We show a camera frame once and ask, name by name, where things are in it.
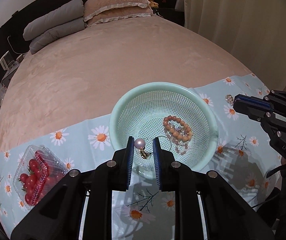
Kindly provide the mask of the pearl earring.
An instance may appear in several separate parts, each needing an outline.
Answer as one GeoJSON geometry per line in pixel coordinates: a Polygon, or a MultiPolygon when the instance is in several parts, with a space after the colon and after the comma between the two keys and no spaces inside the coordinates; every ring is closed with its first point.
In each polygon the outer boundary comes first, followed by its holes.
{"type": "Polygon", "coordinates": [[[140,156],[142,157],[142,159],[148,159],[150,157],[150,152],[147,152],[145,150],[146,148],[146,142],[144,139],[142,138],[138,138],[134,141],[134,147],[136,148],[136,150],[139,152],[140,156]]]}

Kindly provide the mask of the silver hoop earring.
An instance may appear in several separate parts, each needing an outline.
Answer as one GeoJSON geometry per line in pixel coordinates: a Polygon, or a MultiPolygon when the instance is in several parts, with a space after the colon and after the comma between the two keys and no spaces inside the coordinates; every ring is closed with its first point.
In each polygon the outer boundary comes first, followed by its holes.
{"type": "Polygon", "coordinates": [[[159,143],[160,143],[161,149],[167,150],[167,151],[171,151],[172,150],[172,141],[171,141],[171,139],[168,139],[168,137],[165,136],[165,135],[157,136],[157,138],[159,139],[159,143]]]}

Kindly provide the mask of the silver rhinestone earring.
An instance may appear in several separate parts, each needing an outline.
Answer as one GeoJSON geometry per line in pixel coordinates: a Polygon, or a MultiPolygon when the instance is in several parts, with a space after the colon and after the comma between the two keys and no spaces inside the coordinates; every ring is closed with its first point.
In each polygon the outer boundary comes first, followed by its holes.
{"type": "Polygon", "coordinates": [[[225,100],[226,100],[226,102],[229,105],[233,106],[233,104],[234,104],[234,97],[232,95],[230,95],[230,94],[226,95],[225,96],[225,100]]]}

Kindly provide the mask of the mint green plastic basket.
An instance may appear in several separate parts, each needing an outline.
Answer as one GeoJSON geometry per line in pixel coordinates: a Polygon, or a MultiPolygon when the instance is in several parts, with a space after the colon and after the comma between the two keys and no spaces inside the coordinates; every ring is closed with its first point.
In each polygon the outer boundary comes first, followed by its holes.
{"type": "Polygon", "coordinates": [[[154,179],[153,139],[165,135],[172,141],[174,158],[201,171],[212,159],[218,143],[215,116],[192,89],[168,82],[152,82],[131,89],[114,106],[109,122],[112,146],[120,150],[128,138],[142,138],[148,159],[134,150],[133,170],[154,179]]]}

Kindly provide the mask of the daisy print blue cloth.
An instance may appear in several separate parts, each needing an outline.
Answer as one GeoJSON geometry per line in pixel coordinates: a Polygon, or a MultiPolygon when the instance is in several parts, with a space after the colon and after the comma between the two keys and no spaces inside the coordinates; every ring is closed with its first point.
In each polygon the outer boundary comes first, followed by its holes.
{"type": "MultiPolygon", "coordinates": [[[[236,113],[225,98],[237,94],[262,98],[269,88],[249,74],[195,88],[195,92],[212,110],[218,125],[217,147],[205,170],[216,170],[250,206],[257,207],[277,184],[279,174],[266,174],[279,166],[281,157],[270,147],[260,124],[236,113]]],[[[109,120],[108,115],[86,120],[0,152],[0,222],[7,235],[31,210],[14,184],[18,166],[28,158],[26,149],[46,146],[68,170],[91,170],[114,153],[109,120]]],[[[112,195],[112,238],[173,239],[174,208],[174,193],[158,191],[153,158],[142,159],[136,153],[129,190],[112,195]]]]}

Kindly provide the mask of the beige curtain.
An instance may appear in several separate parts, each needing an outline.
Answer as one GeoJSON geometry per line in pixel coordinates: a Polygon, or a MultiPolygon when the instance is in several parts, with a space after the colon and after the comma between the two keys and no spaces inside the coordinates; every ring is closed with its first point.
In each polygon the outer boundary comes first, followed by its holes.
{"type": "Polygon", "coordinates": [[[286,91],[286,0],[177,0],[185,27],[286,91]]]}

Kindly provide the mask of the clear box of cherry tomatoes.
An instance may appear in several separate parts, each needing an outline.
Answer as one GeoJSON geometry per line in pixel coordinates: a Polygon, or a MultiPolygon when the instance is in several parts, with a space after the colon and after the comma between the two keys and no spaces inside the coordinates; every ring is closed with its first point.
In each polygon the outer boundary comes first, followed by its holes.
{"type": "Polygon", "coordinates": [[[25,150],[13,178],[19,201],[30,210],[67,174],[66,165],[44,145],[25,150]]]}

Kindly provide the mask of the lower beige ruffled pillow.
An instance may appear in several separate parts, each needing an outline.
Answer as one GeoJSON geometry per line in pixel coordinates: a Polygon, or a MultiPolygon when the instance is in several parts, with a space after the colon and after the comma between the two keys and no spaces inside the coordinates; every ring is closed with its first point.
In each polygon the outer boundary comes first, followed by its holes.
{"type": "Polygon", "coordinates": [[[112,21],[125,20],[136,17],[150,17],[153,15],[153,10],[150,7],[141,8],[139,6],[116,8],[106,10],[95,15],[93,18],[87,20],[87,26],[92,27],[100,23],[108,23],[112,21]]]}

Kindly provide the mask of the beige ruffled pillow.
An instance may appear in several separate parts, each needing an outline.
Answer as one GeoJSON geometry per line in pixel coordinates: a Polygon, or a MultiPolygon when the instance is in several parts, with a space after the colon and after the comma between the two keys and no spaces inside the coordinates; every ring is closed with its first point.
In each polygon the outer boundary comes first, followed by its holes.
{"type": "Polygon", "coordinates": [[[87,20],[87,26],[92,27],[100,23],[108,23],[112,21],[125,20],[136,17],[150,17],[153,15],[153,10],[150,7],[141,8],[139,6],[116,8],[106,10],[95,15],[93,18],[87,20]]]}
{"type": "Polygon", "coordinates": [[[140,7],[147,8],[149,0],[87,0],[84,4],[83,20],[87,22],[94,16],[111,9],[140,7]]]}

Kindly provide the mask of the lower grey folded blanket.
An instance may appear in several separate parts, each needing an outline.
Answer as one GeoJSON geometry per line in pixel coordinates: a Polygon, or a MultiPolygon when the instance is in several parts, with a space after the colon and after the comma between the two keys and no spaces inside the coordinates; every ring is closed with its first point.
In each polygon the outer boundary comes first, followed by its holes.
{"type": "Polygon", "coordinates": [[[85,28],[86,23],[83,21],[83,18],[80,17],[70,22],[48,29],[32,40],[29,46],[30,52],[33,55],[46,47],[48,44],[65,36],[82,31],[85,28]]]}

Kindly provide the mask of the grey folded blanket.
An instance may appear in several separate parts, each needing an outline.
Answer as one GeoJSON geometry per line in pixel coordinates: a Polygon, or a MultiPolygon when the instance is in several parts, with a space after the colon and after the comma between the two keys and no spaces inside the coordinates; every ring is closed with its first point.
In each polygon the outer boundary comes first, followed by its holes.
{"type": "Polygon", "coordinates": [[[48,44],[65,36],[82,31],[85,28],[86,23],[83,21],[83,18],[80,17],[70,22],[48,29],[32,40],[29,46],[30,52],[33,55],[46,47],[48,44]]]}
{"type": "Polygon", "coordinates": [[[72,0],[61,7],[30,22],[24,29],[23,38],[32,40],[48,29],[81,18],[84,13],[82,0],[72,0]]]}

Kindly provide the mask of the brown teddy bear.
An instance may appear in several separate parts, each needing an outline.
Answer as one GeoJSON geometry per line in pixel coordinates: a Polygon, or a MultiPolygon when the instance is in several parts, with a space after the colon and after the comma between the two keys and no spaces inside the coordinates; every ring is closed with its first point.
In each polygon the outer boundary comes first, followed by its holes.
{"type": "Polygon", "coordinates": [[[155,2],[154,0],[148,0],[149,1],[149,5],[152,9],[158,9],[159,8],[159,4],[157,2],[155,2]]]}

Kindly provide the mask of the upper grey folded blanket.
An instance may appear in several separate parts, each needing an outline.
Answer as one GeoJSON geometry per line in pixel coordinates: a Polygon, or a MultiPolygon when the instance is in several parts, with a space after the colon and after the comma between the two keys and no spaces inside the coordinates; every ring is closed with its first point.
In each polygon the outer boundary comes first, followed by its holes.
{"type": "Polygon", "coordinates": [[[84,13],[82,0],[72,0],[61,7],[30,22],[24,29],[23,38],[32,40],[48,29],[81,18],[84,13]]]}

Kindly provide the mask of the white appliance on nightstand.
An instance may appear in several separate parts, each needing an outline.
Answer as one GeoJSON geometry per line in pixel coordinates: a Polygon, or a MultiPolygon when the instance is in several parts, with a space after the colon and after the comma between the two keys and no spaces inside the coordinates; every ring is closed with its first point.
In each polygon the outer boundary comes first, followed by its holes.
{"type": "Polygon", "coordinates": [[[3,70],[10,70],[12,65],[14,64],[14,59],[9,51],[7,51],[1,58],[0,64],[3,70]]]}

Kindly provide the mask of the upper beige ruffled pillow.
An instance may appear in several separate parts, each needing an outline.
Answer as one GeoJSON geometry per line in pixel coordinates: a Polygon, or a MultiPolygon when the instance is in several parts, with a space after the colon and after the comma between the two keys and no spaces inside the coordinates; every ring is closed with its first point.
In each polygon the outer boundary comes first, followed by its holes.
{"type": "Polygon", "coordinates": [[[87,0],[84,4],[83,20],[87,22],[94,16],[111,9],[140,7],[147,8],[149,0],[87,0]]]}

